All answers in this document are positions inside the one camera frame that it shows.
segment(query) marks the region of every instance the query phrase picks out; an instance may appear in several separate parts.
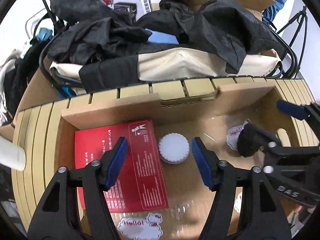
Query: white cylinder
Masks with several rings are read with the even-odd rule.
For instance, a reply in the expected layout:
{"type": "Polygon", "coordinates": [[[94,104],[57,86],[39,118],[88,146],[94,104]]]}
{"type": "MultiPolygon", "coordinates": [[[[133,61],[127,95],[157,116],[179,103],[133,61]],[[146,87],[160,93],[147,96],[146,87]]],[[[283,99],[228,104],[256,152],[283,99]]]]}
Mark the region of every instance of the white cylinder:
{"type": "Polygon", "coordinates": [[[0,163],[9,168],[23,171],[26,167],[24,149],[0,136],[0,163]]]}

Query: wooden slat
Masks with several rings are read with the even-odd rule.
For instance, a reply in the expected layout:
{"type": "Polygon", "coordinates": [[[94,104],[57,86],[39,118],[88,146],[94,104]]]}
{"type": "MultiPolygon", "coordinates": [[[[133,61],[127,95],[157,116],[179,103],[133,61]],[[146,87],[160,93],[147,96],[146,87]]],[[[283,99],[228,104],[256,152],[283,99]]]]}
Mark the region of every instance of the wooden slat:
{"type": "Polygon", "coordinates": [[[184,98],[185,94],[180,81],[170,81],[152,84],[153,93],[159,93],[163,100],[184,98]]]}
{"type": "MultiPolygon", "coordinates": [[[[295,101],[293,99],[293,96],[291,95],[290,90],[288,89],[287,85],[285,84],[284,80],[277,80],[279,86],[281,87],[282,92],[285,94],[286,100],[290,103],[295,104],[295,101]]],[[[299,133],[300,138],[301,138],[301,146],[308,146],[308,138],[307,138],[307,133],[306,130],[304,128],[304,124],[302,121],[295,119],[296,123],[297,123],[297,135],[299,133]]]]}
{"type": "Polygon", "coordinates": [[[61,111],[67,109],[68,106],[69,99],[65,99],[55,102],[52,107],[44,155],[44,179],[46,187],[55,173],[55,149],[61,111]]]}
{"type": "MultiPolygon", "coordinates": [[[[304,86],[303,82],[301,79],[295,79],[294,80],[296,82],[296,84],[298,85],[298,87],[300,88],[300,91],[305,99],[305,104],[309,105],[310,102],[312,101],[306,87],[304,86]]],[[[317,136],[315,135],[315,133],[313,132],[313,130],[311,129],[311,133],[312,133],[312,137],[313,137],[313,142],[318,145],[319,144],[319,140],[317,138],[317,136]]]]}
{"type": "MultiPolygon", "coordinates": [[[[276,92],[278,93],[278,96],[279,96],[282,100],[286,100],[286,101],[287,101],[284,93],[282,92],[281,87],[279,86],[279,84],[277,83],[277,81],[276,81],[275,79],[266,79],[266,81],[275,84],[275,86],[276,86],[276,92]]],[[[294,119],[292,116],[291,116],[291,119],[292,119],[292,123],[293,123],[294,129],[295,129],[295,131],[296,131],[296,133],[297,133],[297,138],[298,138],[299,145],[302,146],[301,136],[300,136],[300,133],[299,133],[299,131],[298,131],[298,126],[297,126],[297,121],[296,121],[296,119],[294,119]]]]}
{"type": "Polygon", "coordinates": [[[91,101],[90,94],[74,97],[74,98],[70,99],[69,108],[88,105],[90,103],[90,101],[91,101]]]}
{"type": "Polygon", "coordinates": [[[304,79],[302,79],[302,83],[303,83],[304,87],[306,88],[306,90],[308,91],[308,94],[309,94],[312,102],[315,102],[315,98],[313,97],[311,90],[304,79]]]}
{"type": "MultiPolygon", "coordinates": [[[[297,105],[305,104],[306,102],[305,102],[305,100],[303,98],[303,95],[302,95],[297,83],[295,82],[295,80],[294,79],[290,79],[289,81],[290,81],[292,87],[295,90],[294,92],[295,92],[296,95],[294,95],[292,90],[290,90],[290,91],[292,92],[291,94],[293,95],[293,98],[295,99],[296,104],[297,105]]],[[[313,136],[312,136],[312,130],[311,130],[310,126],[308,125],[308,123],[305,120],[303,120],[303,124],[304,124],[304,126],[306,128],[309,145],[310,146],[316,146],[315,141],[314,141],[313,136]]]]}
{"type": "Polygon", "coordinates": [[[36,204],[39,203],[45,189],[44,181],[44,150],[47,137],[48,123],[53,103],[41,106],[36,126],[32,156],[32,181],[36,204]]]}
{"type": "Polygon", "coordinates": [[[252,83],[252,77],[239,77],[235,78],[236,83],[252,83]]]}
{"type": "Polygon", "coordinates": [[[184,83],[190,97],[207,95],[214,92],[214,87],[209,78],[186,79],[184,83]]]}
{"type": "MultiPolygon", "coordinates": [[[[18,139],[18,146],[21,148],[24,148],[25,138],[26,138],[26,132],[29,122],[29,117],[31,114],[31,109],[27,109],[24,111],[23,119],[20,126],[20,133],[19,133],[19,139],[18,139]]],[[[21,206],[23,213],[26,217],[27,221],[27,228],[29,228],[30,222],[31,222],[31,214],[28,208],[27,198],[26,198],[26,192],[24,189],[24,178],[23,178],[23,172],[17,171],[17,182],[18,182],[18,191],[19,191],[19,197],[21,201],[21,206]]]]}
{"type": "MultiPolygon", "coordinates": [[[[18,145],[20,127],[21,127],[24,111],[19,112],[17,115],[18,115],[18,117],[17,117],[16,127],[14,129],[13,140],[12,140],[12,142],[16,145],[18,145]]],[[[29,224],[27,223],[26,216],[25,216],[23,209],[22,209],[22,204],[21,204],[21,200],[20,200],[20,196],[19,196],[19,189],[18,189],[17,171],[14,169],[11,169],[11,178],[12,178],[12,188],[13,188],[14,200],[16,202],[18,213],[19,213],[20,219],[22,221],[22,224],[23,224],[25,230],[27,231],[29,228],[29,224]]]]}
{"type": "Polygon", "coordinates": [[[105,102],[110,99],[117,99],[118,98],[118,90],[108,90],[108,91],[102,91],[98,93],[94,93],[92,95],[92,101],[91,103],[97,103],[97,102],[105,102]]]}
{"type": "Polygon", "coordinates": [[[33,141],[35,137],[36,125],[38,121],[38,116],[40,112],[40,106],[34,107],[31,109],[31,114],[29,118],[26,139],[24,150],[26,152],[26,168],[23,171],[23,179],[24,179],[24,189],[26,192],[28,208],[30,211],[31,217],[33,216],[36,210],[36,200],[35,194],[33,190],[33,182],[32,182],[32,151],[33,151],[33,141]]]}
{"type": "Polygon", "coordinates": [[[146,94],[149,94],[149,85],[148,84],[126,87],[126,88],[120,89],[120,98],[141,96],[141,95],[146,95],[146,94]]]}
{"type": "Polygon", "coordinates": [[[229,84],[234,84],[235,81],[233,78],[213,78],[212,79],[212,84],[214,89],[217,89],[219,86],[222,85],[229,85],[229,84]]]}
{"type": "Polygon", "coordinates": [[[282,100],[286,100],[284,93],[281,90],[281,87],[279,86],[279,84],[277,83],[277,81],[275,79],[266,79],[267,82],[273,83],[275,84],[276,88],[277,88],[277,93],[280,96],[280,98],[282,100]]]}
{"type": "Polygon", "coordinates": [[[254,82],[267,82],[264,78],[252,78],[254,82]]]}

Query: white wall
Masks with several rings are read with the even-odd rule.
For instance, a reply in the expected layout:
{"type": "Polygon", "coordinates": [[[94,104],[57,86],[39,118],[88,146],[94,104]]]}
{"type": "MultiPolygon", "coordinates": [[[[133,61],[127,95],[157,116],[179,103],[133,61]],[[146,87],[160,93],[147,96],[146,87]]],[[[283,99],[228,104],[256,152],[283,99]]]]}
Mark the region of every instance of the white wall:
{"type": "MultiPolygon", "coordinates": [[[[301,0],[294,0],[291,17],[293,17],[297,12],[302,10],[304,3],[301,0]]],[[[304,56],[302,58],[301,69],[300,72],[306,80],[314,98],[316,101],[320,102],[320,27],[315,21],[314,17],[307,10],[308,16],[308,31],[307,31],[307,42],[306,48],[304,52],[304,56]]],[[[298,23],[294,22],[287,29],[284,30],[282,38],[289,44],[291,41],[298,23]]],[[[301,55],[301,49],[304,38],[304,28],[303,24],[300,33],[297,36],[295,43],[292,48],[296,53],[298,61],[301,55]]]]}

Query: sticker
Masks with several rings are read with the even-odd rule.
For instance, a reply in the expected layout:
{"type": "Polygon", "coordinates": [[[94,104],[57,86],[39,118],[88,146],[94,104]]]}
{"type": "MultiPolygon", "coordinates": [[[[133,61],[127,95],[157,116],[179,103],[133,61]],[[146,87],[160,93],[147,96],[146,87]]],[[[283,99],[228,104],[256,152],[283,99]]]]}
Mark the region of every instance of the sticker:
{"type": "Polygon", "coordinates": [[[134,240],[158,240],[163,231],[159,224],[162,215],[149,213],[146,219],[123,218],[118,224],[118,230],[123,236],[134,240]]]}
{"type": "Polygon", "coordinates": [[[241,203],[242,203],[242,192],[239,193],[234,205],[234,208],[238,213],[240,213],[241,211],[241,203]]]}
{"type": "Polygon", "coordinates": [[[227,144],[232,150],[235,150],[235,151],[238,150],[237,143],[238,143],[239,135],[242,132],[242,130],[244,129],[244,126],[249,122],[250,122],[250,120],[247,119],[246,121],[244,121],[243,124],[238,125],[238,126],[234,126],[228,130],[227,144]]]}

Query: white lid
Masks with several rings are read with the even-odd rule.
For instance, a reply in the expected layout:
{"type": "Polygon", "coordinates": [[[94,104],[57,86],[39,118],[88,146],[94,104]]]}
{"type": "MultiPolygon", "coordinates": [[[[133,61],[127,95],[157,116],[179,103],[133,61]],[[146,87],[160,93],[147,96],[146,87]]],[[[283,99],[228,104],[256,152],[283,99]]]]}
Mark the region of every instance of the white lid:
{"type": "Polygon", "coordinates": [[[160,139],[159,152],[166,163],[179,164],[189,155],[189,142],[179,133],[169,133],[160,139]]]}

